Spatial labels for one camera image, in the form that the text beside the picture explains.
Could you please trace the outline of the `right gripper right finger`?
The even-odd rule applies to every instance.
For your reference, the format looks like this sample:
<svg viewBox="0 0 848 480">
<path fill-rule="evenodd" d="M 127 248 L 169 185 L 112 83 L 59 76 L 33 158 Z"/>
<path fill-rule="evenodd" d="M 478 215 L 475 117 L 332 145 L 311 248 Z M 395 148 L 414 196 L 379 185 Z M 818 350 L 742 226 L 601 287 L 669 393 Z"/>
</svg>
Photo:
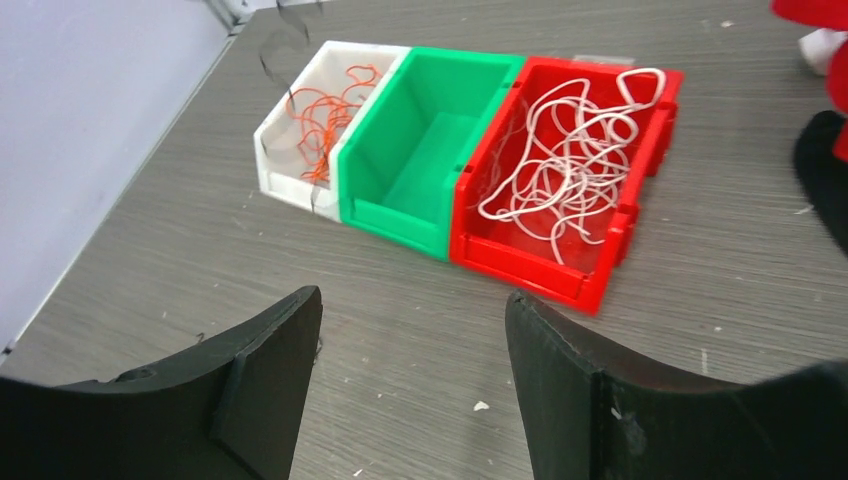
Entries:
<svg viewBox="0 0 848 480">
<path fill-rule="evenodd" d="M 847 364 L 755 384 L 710 378 L 604 337 L 524 292 L 508 352 L 537 479 L 843 479 Z"/>
</svg>

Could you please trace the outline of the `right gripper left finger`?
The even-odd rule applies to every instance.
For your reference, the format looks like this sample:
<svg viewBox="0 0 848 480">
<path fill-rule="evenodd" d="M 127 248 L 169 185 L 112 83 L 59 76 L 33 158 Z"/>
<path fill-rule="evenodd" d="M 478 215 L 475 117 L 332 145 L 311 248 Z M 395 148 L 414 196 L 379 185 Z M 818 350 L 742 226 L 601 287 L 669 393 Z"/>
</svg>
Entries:
<svg viewBox="0 0 848 480">
<path fill-rule="evenodd" d="M 48 387 L 1 382 L 5 479 L 286 479 L 319 345 L 304 286 L 159 361 Z"/>
</svg>

